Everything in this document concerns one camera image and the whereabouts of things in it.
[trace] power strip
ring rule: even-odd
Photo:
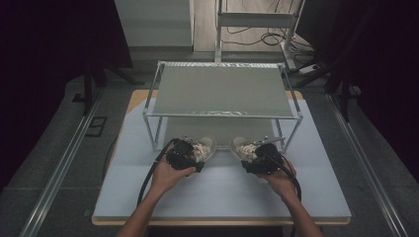
[[[301,75],[307,75],[307,74],[313,73],[318,68],[319,67],[316,64],[309,65],[307,67],[303,67],[303,68],[299,69],[299,73],[301,73]]]

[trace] metal rail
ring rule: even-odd
[[[336,119],[341,125],[341,128],[345,133],[352,150],[355,153],[355,158],[358,161],[361,171],[366,177],[370,189],[372,190],[373,195],[376,198],[376,201],[382,211],[385,220],[388,223],[388,226],[391,229],[393,236],[408,236],[403,224],[401,223],[400,218],[398,217],[397,210],[391,203],[388,194],[386,193],[366,153],[364,152],[360,142],[358,141],[358,138],[355,135],[354,130],[351,128],[351,125],[348,122],[346,122],[345,119],[342,117],[339,110],[339,103],[337,102],[336,98],[330,94],[327,95],[327,98],[329,99],[330,104],[333,107]]]
[[[71,138],[71,141],[67,146],[67,149],[62,155],[52,175],[49,177],[48,183],[43,189],[43,192],[40,195],[37,204],[35,205],[32,213],[28,217],[26,224],[24,225],[21,233],[19,234],[20,237],[37,236],[38,232],[40,231],[43,221],[45,220],[49,208],[51,207],[52,202],[54,201],[55,196],[58,193],[59,187],[61,186],[61,183],[64,180],[65,175],[67,174],[68,168],[70,167],[71,162],[73,161],[74,155],[77,152],[81,140],[83,139],[83,136],[86,133],[87,128],[89,127],[93,114],[96,112],[96,109],[98,108],[103,92],[103,88],[97,89],[97,92],[94,95],[94,101],[91,110],[80,121],[80,124],[77,127],[77,130],[74,133],[73,137]]]

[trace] table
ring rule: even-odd
[[[92,216],[96,225],[125,223],[135,209],[146,173],[159,153],[152,149],[141,117],[145,94],[135,91],[129,103]],[[348,224],[351,212],[307,103],[301,97],[297,102],[304,120],[285,156],[297,170],[302,203],[319,225]],[[266,182],[247,174],[228,150],[217,150],[201,173],[181,180],[168,192],[157,204],[149,223],[150,226],[286,224],[293,221],[279,197]]]

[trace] finger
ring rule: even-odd
[[[188,169],[181,170],[178,172],[179,177],[185,177],[194,174],[197,171],[195,167],[189,167]]]
[[[255,174],[258,178],[262,178],[264,180],[268,180],[269,175],[268,174]]]
[[[174,147],[173,145],[170,145],[169,147],[167,147],[165,153],[171,152],[173,150],[173,147]]]
[[[293,168],[293,163],[286,158],[283,158],[285,167],[296,176],[296,170]]]
[[[167,160],[166,160],[166,155],[163,155],[163,156],[161,157],[160,161],[167,162]]]

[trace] gray panel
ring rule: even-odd
[[[166,65],[152,113],[293,118],[280,69],[260,67]]]

